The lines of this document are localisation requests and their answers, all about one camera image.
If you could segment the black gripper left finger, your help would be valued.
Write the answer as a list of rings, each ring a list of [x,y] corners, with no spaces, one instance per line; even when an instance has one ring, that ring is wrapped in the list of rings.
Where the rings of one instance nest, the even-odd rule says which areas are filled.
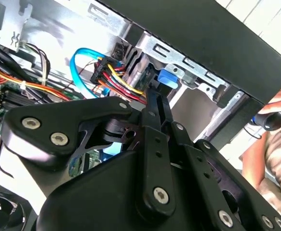
[[[158,96],[148,90],[142,110],[119,97],[18,107],[5,115],[2,141],[9,151],[28,161],[35,172],[47,173],[42,178],[45,183],[68,169],[72,159],[94,149],[111,150],[111,154],[102,154],[100,164],[126,151],[169,155]]]

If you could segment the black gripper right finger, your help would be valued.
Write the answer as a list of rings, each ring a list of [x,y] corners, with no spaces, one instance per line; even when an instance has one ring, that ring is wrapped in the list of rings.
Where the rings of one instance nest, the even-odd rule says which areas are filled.
[[[169,137],[176,210],[162,231],[281,231],[281,215],[206,140],[192,142],[157,97]]]

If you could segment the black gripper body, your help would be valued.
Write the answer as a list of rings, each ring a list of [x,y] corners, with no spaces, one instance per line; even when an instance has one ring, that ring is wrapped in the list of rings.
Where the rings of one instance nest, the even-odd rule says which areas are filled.
[[[38,231],[218,231],[216,204],[167,152],[126,151],[55,189]]]

